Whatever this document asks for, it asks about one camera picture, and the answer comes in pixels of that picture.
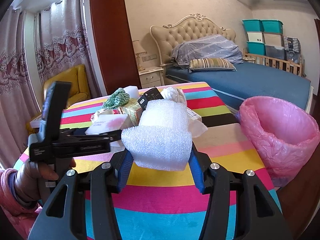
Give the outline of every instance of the table lamp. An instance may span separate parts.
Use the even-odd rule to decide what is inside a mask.
[[[145,70],[140,64],[140,55],[147,54],[147,52],[143,49],[139,41],[133,41],[132,44],[138,62],[138,71]]]

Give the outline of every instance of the green cloth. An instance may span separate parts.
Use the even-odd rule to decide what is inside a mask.
[[[129,102],[130,96],[123,88],[118,88],[106,102],[103,103],[103,109],[117,109]]]

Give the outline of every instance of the person's thumb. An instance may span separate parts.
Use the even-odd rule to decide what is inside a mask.
[[[57,180],[59,179],[59,175],[54,172],[46,163],[39,163],[38,164],[39,172],[44,179],[48,180]]]

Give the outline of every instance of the blue mattress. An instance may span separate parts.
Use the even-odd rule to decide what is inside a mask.
[[[170,67],[169,79],[179,83],[207,82],[222,101],[234,109],[254,96],[271,96],[287,100],[303,110],[306,109],[310,81],[297,75],[263,65],[244,62],[235,65],[237,71],[197,71]]]

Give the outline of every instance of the pink curtain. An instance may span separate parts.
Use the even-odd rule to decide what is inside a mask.
[[[83,0],[60,0],[38,13],[35,36],[42,84],[70,67],[84,64],[91,96],[100,96],[92,69]]]
[[[14,165],[26,149],[26,123],[39,108],[31,90],[24,52],[25,11],[10,7],[0,22],[0,163]]]

